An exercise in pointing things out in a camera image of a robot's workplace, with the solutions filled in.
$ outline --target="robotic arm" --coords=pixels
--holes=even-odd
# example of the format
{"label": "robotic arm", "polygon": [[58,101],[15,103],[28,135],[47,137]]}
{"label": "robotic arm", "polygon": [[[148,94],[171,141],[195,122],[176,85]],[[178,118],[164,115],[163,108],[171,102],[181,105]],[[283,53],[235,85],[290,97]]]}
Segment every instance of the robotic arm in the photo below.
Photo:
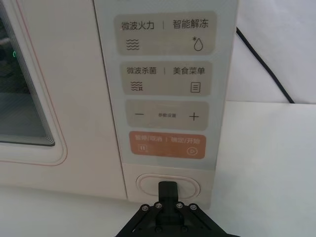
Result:
{"label": "robotic arm", "polygon": [[178,201],[176,182],[159,183],[159,201],[144,204],[116,237],[238,237],[227,234],[196,204]]}

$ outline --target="white wall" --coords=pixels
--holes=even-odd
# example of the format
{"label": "white wall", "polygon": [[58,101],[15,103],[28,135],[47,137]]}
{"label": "white wall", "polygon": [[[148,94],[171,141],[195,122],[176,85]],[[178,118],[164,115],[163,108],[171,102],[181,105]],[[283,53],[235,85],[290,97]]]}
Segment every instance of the white wall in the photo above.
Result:
{"label": "white wall", "polygon": [[[315,9],[314,0],[240,0],[238,27],[296,103],[316,104]],[[227,99],[287,103],[238,37]]]}

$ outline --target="microwave control panel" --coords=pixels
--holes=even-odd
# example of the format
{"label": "microwave control panel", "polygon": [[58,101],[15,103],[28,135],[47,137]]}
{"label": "microwave control panel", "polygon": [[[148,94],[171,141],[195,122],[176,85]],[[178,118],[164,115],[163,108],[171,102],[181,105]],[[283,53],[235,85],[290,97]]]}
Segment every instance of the microwave control panel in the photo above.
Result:
{"label": "microwave control panel", "polygon": [[237,0],[95,0],[122,163],[215,169]]}

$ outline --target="microwave oven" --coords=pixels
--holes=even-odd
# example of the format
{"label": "microwave oven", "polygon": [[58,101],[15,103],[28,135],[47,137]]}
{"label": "microwave oven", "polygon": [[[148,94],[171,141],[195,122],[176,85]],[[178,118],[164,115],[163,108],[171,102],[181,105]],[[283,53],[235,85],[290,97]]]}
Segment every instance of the microwave oven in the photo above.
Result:
{"label": "microwave oven", "polygon": [[208,205],[237,0],[1,0],[0,184]]}

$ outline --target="orange button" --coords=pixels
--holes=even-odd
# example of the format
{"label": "orange button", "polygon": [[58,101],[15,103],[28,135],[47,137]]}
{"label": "orange button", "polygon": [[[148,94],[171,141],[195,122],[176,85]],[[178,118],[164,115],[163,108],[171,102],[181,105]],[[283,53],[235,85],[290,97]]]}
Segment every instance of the orange button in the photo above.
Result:
{"label": "orange button", "polygon": [[191,159],[205,157],[206,137],[203,135],[132,131],[129,140],[131,150],[136,155]]}

